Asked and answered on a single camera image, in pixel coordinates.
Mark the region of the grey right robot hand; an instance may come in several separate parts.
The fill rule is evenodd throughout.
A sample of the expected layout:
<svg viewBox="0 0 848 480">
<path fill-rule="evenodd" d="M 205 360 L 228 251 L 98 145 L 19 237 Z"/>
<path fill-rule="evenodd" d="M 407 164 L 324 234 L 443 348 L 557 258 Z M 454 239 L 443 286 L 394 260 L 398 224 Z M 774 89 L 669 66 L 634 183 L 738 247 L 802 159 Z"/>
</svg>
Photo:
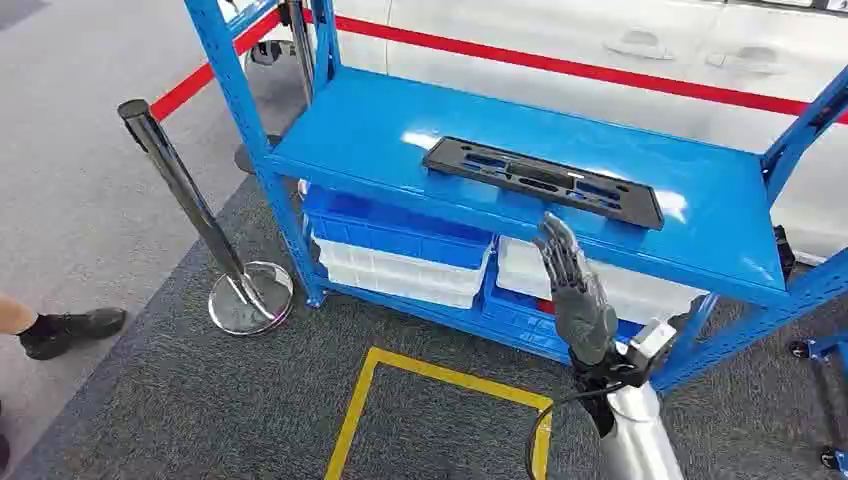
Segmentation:
<svg viewBox="0 0 848 480">
<path fill-rule="evenodd" d="M 547 212 L 533 243 L 549 278 L 558 335 L 581 363 L 601 363 L 613 347 L 618 317 L 574 232 Z"/>
</svg>

